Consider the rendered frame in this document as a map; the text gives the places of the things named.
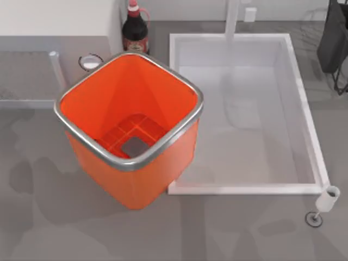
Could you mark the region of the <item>orange bin with metal rim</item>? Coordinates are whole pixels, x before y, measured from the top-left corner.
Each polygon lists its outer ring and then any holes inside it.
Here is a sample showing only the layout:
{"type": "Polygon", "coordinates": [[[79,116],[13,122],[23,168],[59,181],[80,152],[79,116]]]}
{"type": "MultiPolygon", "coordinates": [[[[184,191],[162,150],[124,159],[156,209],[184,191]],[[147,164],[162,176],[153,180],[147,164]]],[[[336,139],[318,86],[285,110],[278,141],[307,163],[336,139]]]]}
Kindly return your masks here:
{"type": "Polygon", "coordinates": [[[194,158],[202,91],[140,52],[122,52],[66,90],[54,112],[81,168],[129,209],[151,204],[194,158]]]}

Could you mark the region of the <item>white sink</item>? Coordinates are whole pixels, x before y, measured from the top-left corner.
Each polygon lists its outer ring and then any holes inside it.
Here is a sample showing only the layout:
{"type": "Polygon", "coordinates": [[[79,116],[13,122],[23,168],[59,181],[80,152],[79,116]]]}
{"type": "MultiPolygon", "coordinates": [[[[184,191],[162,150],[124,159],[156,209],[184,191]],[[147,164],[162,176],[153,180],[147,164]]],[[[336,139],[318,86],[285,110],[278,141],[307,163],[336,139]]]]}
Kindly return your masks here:
{"type": "Polygon", "coordinates": [[[171,34],[201,89],[195,156],[170,195],[317,195],[330,180],[289,34],[171,34]]]}

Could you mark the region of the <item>dark bottle with red cap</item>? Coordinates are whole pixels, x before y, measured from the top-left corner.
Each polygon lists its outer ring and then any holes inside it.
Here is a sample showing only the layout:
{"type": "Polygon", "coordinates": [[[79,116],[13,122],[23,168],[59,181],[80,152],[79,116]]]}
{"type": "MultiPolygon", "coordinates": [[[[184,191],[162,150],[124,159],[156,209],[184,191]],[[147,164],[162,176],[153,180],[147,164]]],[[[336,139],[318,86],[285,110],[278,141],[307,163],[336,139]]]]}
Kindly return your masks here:
{"type": "Polygon", "coordinates": [[[127,18],[122,26],[124,51],[137,51],[149,54],[148,27],[150,15],[140,8],[137,0],[128,0],[127,18]]]}

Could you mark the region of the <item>white cup with black rim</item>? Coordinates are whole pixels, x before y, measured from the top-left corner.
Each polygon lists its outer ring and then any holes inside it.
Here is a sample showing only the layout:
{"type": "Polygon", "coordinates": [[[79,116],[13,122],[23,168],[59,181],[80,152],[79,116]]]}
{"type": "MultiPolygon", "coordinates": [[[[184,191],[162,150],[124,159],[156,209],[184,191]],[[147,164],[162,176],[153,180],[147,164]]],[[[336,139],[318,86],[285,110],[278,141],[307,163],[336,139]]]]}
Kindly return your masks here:
{"type": "Polygon", "coordinates": [[[97,54],[88,54],[85,56],[81,56],[78,59],[78,64],[79,66],[84,70],[84,71],[91,71],[100,66],[104,60],[97,54]]]}

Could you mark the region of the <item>tall white tap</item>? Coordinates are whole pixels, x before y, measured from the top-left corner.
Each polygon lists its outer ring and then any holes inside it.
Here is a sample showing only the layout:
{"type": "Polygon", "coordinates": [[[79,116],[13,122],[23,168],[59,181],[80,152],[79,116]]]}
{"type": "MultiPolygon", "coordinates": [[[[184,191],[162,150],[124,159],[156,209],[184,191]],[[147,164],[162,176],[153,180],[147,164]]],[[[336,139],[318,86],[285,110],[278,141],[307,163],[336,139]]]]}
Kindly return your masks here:
{"type": "Polygon", "coordinates": [[[227,42],[232,42],[238,18],[239,0],[227,0],[227,14],[225,24],[225,37],[227,42]]]}

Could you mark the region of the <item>white stemmed glass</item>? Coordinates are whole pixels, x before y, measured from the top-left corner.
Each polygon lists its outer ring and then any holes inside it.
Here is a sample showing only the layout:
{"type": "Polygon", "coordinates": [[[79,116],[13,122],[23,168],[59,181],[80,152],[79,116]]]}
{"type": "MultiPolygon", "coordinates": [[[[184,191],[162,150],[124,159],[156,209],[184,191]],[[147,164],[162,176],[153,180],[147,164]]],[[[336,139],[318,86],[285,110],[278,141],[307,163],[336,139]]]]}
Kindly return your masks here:
{"type": "Polygon", "coordinates": [[[330,212],[339,196],[340,189],[338,187],[332,185],[326,187],[315,202],[316,211],[308,212],[305,215],[306,224],[313,228],[320,227],[323,224],[323,218],[320,214],[330,212]]]}

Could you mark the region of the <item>white wall socket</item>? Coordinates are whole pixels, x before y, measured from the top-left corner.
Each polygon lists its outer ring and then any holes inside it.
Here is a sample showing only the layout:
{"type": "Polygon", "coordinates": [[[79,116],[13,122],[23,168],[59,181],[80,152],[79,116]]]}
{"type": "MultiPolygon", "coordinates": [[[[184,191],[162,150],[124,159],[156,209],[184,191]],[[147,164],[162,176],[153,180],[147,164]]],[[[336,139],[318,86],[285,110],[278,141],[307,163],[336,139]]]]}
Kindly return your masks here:
{"type": "Polygon", "coordinates": [[[245,8],[244,22],[254,22],[256,20],[257,8],[247,7],[245,8]]]}

